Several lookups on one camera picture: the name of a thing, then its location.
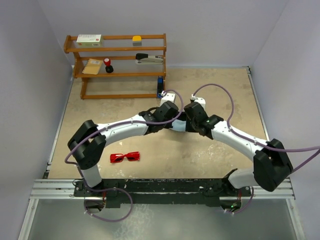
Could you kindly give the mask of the blue cleaning cloth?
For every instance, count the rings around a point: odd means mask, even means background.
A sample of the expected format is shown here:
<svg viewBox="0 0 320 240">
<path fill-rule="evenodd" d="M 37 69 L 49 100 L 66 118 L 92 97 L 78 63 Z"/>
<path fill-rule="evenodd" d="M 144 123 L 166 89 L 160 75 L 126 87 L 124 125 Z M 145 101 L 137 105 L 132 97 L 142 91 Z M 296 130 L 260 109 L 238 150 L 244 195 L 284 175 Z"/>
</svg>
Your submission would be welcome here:
<svg viewBox="0 0 320 240">
<path fill-rule="evenodd" d="M 186 131 L 186 121 L 176 119 L 172 122 L 172 130 L 176 132 L 185 132 Z"/>
</svg>

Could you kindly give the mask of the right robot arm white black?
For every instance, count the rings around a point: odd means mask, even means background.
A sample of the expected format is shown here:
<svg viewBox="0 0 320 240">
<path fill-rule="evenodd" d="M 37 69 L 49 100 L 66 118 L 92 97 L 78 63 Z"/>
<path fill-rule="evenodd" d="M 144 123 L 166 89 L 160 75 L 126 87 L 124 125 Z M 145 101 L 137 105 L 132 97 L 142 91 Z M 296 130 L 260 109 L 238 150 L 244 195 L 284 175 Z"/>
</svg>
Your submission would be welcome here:
<svg viewBox="0 0 320 240">
<path fill-rule="evenodd" d="M 252 161 L 252 168 L 232 170 L 225 176 L 222 190 L 226 195 L 233 196 L 241 188 L 253 186 L 273 192 L 293 172 L 291 161 L 279 140 L 266 141 L 241 131 L 242 138 L 232 132 L 232 127 L 223 118 L 208 116 L 196 101 L 186 105 L 184 112 L 195 132 L 228 145 Z"/>
</svg>

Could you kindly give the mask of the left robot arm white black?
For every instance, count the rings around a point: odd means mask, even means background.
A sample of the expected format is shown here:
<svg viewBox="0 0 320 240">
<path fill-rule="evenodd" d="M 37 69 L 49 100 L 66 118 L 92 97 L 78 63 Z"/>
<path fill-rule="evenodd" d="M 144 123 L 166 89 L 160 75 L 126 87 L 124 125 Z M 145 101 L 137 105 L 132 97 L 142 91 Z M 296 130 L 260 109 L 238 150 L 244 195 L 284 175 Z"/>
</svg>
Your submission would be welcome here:
<svg viewBox="0 0 320 240">
<path fill-rule="evenodd" d="M 112 143 L 130 137 L 145 136 L 157 133 L 167 124 L 172 123 L 182 113 L 181 109 L 171 101 L 166 101 L 159 107 L 141 111 L 135 116 L 106 124 L 95 124 L 92 120 L 85 121 L 68 141 L 70 153 L 81 177 L 86 182 L 85 190 L 91 196 L 98 196 L 103 191 L 102 177 L 98 169 L 104 148 Z"/>
</svg>

